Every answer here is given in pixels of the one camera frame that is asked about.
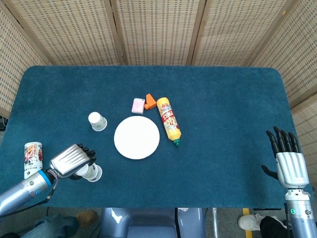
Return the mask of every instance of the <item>robotic hand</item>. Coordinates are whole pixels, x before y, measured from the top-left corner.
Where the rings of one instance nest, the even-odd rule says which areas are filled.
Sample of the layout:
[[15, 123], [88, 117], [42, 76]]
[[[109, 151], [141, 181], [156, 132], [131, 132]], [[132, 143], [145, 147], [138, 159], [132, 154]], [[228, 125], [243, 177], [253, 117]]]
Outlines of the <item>robotic hand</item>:
[[288, 189], [285, 199], [291, 213], [291, 224], [294, 238], [317, 238], [317, 228], [310, 203], [310, 195], [303, 192], [309, 184], [305, 159], [300, 153], [296, 137], [290, 132], [274, 127], [274, 135], [266, 131], [276, 158], [277, 173], [262, 165], [263, 171], [270, 177], [279, 180]]
[[[96, 153], [93, 150], [89, 151], [88, 148], [83, 147], [81, 144], [74, 144], [52, 158], [49, 169], [36, 172], [20, 182], [18, 185], [1, 194], [0, 222], [2, 217], [47, 203], [54, 194], [55, 188], [58, 184], [58, 178], [80, 179], [81, 177], [75, 175], [75, 173], [86, 164], [92, 165], [96, 160], [95, 154]], [[23, 210], [11, 213], [48, 187], [51, 187], [55, 180], [56, 184], [44, 201]]]

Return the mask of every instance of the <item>table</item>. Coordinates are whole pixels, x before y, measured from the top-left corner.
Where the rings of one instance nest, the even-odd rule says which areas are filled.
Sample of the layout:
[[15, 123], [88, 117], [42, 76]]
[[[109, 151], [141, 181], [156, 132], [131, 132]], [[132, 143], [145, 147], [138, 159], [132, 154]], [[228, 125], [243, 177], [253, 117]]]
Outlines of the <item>table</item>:
[[[134, 98], [167, 97], [182, 131], [167, 139], [156, 108], [145, 111], [160, 142], [134, 161], [116, 150], [117, 125]], [[97, 111], [108, 126], [92, 130]], [[265, 131], [295, 132], [282, 79], [272, 68], [198, 66], [34, 66], [21, 81], [0, 148], [0, 192], [23, 180], [23, 146], [43, 144], [44, 165], [74, 143], [97, 153], [100, 181], [63, 179], [49, 206], [283, 207], [286, 190]], [[36, 202], [43, 199], [42, 194]]]

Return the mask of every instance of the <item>white paper cup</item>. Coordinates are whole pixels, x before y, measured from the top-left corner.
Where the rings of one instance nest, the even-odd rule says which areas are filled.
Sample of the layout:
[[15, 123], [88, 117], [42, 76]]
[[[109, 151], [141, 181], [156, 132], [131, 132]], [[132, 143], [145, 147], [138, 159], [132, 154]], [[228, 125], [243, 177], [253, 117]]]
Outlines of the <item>white paper cup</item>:
[[88, 179], [89, 182], [97, 182], [101, 178], [101, 176], [103, 175], [103, 170], [101, 169], [101, 167], [99, 165], [97, 165], [97, 168], [98, 168], [97, 176], [93, 179]]
[[94, 179], [97, 176], [98, 168], [95, 163], [92, 165], [85, 165], [80, 170], [76, 172], [76, 175], [81, 176], [85, 179]]
[[97, 112], [90, 113], [88, 121], [95, 131], [102, 131], [107, 126], [107, 120]]
[[40, 142], [24, 145], [24, 179], [43, 168], [43, 149]]

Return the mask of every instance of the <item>orange toy block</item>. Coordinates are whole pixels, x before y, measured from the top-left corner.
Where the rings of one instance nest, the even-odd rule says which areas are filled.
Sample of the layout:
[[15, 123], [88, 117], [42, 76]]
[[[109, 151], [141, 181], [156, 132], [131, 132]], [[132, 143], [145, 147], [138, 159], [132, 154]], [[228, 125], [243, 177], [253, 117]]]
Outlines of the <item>orange toy block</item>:
[[152, 97], [152, 95], [150, 93], [147, 94], [146, 99], [147, 99], [147, 103], [144, 104], [144, 108], [146, 110], [156, 107], [157, 103], [156, 103], [156, 101], [154, 100], [154, 98]]

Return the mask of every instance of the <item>floor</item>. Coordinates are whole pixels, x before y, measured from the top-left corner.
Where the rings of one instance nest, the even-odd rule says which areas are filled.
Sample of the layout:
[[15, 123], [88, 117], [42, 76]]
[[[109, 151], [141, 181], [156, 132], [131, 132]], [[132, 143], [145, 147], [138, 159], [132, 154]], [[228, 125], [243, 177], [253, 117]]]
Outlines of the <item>floor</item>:
[[[0, 131], [0, 145], [3, 139], [3, 131]], [[314, 192], [313, 210], [317, 211], [317, 192]], [[29, 231], [37, 219], [42, 218], [48, 212], [49, 215], [61, 214], [63, 216], [75, 216], [75, 214], [86, 210], [87, 208], [56, 208], [50, 207], [35, 207], [28, 211], [12, 215], [0, 223], [0, 236], [8, 232], [16, 232], [24, 234]], [[96, 238], [98, 229], [94, 232], [95, 228], [100, 222], [101, 208], [93, 208], [99, 215], [99, 219], [90, 227], [79, 229], [74, 238]], [[259, 213], [262, 216], [276, 216], [280, 220], [285, 220], [284, 210], [281, 211], [253, 211], [250, 209], [251, 214]], [[245, 238], [245, 231], [240, 229], [237, 221], [243, 215], [242, 208], [217, 208], [216, 217], [218, 224], [218, 235], [214, 235], [212, 208], [207, 210], [206, 213], [206, 234], [207, 238]], [[260, 232], [253, 232], [253, 238], [260, 238]]]

